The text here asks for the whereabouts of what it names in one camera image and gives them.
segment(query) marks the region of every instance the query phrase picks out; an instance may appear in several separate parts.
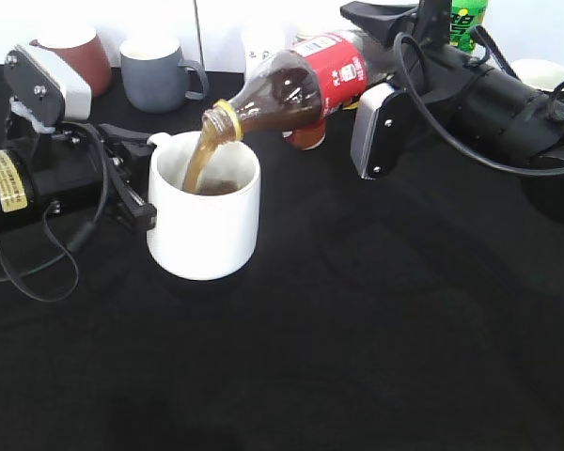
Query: mug handle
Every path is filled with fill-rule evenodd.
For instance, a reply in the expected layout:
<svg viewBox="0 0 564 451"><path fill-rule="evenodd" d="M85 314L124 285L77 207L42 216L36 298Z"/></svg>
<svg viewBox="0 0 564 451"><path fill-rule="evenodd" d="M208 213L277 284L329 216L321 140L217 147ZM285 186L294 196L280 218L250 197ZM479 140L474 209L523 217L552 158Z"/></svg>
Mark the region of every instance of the mug handle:
<svg viewBox="0 0 564 451"><path fill-rule="evenodd" d="M198 79L200 80L200 84L202 86L203 92L194 92L188 91L186 93L186 99L191 101L202 101L205 97L209 95L210 85L209 79L207 78L207 72L205 68L201 66L198 61L193 61L192 59L184 59L180 62L181 68L190 68L196 72L198 75Z"/></svg>

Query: cola bottle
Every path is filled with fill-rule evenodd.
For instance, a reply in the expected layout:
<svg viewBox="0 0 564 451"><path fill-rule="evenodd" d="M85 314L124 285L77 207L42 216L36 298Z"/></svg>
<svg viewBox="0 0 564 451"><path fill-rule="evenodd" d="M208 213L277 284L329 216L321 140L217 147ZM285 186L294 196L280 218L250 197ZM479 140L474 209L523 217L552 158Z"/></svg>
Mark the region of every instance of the cola bottle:
<svg viewBox="0 0 564 451"><path fill-rule="evenodd" d="M380 83L392 67L383 46L362 30L323 33L263 61L243 89L217 102L203 121L222 142L255 130L301 129Z"/></svg>

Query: white cup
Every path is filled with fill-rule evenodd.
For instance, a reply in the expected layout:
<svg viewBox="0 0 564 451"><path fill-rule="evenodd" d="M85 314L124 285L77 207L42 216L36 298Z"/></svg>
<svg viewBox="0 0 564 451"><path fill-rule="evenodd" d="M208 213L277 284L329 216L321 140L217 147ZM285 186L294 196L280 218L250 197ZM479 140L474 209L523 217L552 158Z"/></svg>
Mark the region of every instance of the white cup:
<svg viewBox="0 0 564 451"><path fill-rule="evenodd" d="M239 270L255 251L259 228L261 171L257 156L241 142L218 148L199 181L228 180L239 190L223 195L188 194L178 187L199 132L158 133L150 161L149 203L156 226L147 233L155 261L190 280L213 280Z"/></svg>
<svg viewBox="0 0 564 451"><path fill-rule="evenodd" d="M284 30L274 24L246 26L241 33L244 47L244 82L248 82L255 69L271 55L287 46Z"/></svg>
<svg viewBox="0 0 564 451"><path fill-rule="evenodd" d="M541 91L552 92L564 81L564 67L552 61L519 59L511 67L525 85Z"/></svg>

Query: gray mug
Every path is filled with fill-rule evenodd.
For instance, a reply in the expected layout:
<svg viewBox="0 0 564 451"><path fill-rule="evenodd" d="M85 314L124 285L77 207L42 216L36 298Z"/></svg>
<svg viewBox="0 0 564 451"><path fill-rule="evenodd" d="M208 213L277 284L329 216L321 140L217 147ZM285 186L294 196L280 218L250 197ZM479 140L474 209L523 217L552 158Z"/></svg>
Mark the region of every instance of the gray mug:
<svg viewBox="0 0 564 451"><path fill-rule="evenodd" d="M199 101L209 94L205 69L184 59L180 41L173 36L146 36L125 40L119 47L125 95L137 109L167 113L187 99ZM196 71L202 92L190 91L188 69Z"/></svg>

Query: white mug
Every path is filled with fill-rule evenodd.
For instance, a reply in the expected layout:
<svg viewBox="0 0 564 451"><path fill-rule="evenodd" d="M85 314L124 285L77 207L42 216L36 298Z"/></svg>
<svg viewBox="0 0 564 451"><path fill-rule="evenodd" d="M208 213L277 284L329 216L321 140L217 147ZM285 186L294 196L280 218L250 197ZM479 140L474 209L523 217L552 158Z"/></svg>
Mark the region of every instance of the white mug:
<svg viewBox="0 0 564 451"><path fill-rule="evenodd" d="M552 92L564 82L564 66L553 61L519 59L511 63L511 68L525 85L541 91Z"/></svg>
<svg viewBox="0 0 564 451"><path fill-rule="evenodd" d="M149 173L149 203L156 226L147 232L152 257L166 271L190 280L214 280L239 270L255 251L259 229L261 171L242 142L218 148L203 170L204 180L228 180L238 191L188 194L179 189L199 132L152 135L157 148Z"/></svg>

